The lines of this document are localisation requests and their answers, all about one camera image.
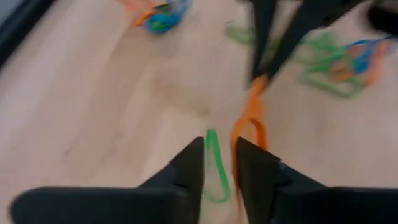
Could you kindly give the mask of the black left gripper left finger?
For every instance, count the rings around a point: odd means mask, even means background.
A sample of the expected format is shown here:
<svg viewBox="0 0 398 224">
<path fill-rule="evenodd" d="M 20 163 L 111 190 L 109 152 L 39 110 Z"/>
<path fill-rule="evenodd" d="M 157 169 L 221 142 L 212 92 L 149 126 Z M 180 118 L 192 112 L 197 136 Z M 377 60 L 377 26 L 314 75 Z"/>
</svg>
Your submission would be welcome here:
<svg viewBox="0 0 398 224">
<path fill-rule="evenodd" d="M 13 223 L 198 223 L 204 183 L 204 139 L 195 138 L 137 187 L 38 187 L 14 198 Z"/>
</svg>

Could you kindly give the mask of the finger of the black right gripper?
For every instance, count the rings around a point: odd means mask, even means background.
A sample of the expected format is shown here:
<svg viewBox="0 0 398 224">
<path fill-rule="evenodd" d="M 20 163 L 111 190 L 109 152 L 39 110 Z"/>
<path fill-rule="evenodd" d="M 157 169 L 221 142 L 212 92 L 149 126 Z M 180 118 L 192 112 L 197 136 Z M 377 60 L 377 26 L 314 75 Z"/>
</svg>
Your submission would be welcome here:
<svg viewBox="0 0 398 224">
<path fill-rule="evenodd" d="M 267 47 L 277 0 L 251 0 L 254 16 L 254 54 L 251 79 L 261 76 L 262 58 Z"/>
<path fill-rule="evenodd" d="M 266 73 L 274 77 L 289 59 L 302 38 L 311 30 L 332 25 L 363 0 L 304 0 L 296 10 Z"/>
</svg>

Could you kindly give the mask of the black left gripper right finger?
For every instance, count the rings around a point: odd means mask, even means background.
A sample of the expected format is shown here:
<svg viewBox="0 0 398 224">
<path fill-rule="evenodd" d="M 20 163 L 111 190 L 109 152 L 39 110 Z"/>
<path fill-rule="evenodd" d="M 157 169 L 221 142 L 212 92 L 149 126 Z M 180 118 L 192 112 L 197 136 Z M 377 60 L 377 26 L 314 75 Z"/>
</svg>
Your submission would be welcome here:
<svg viewBox="0 0 398 224">
<path fill-rule="evenodd" d="M 397 189 L 327 187 L 244 138 L 237 160 L 249 223 L 397 224 Z"/>
</svg>

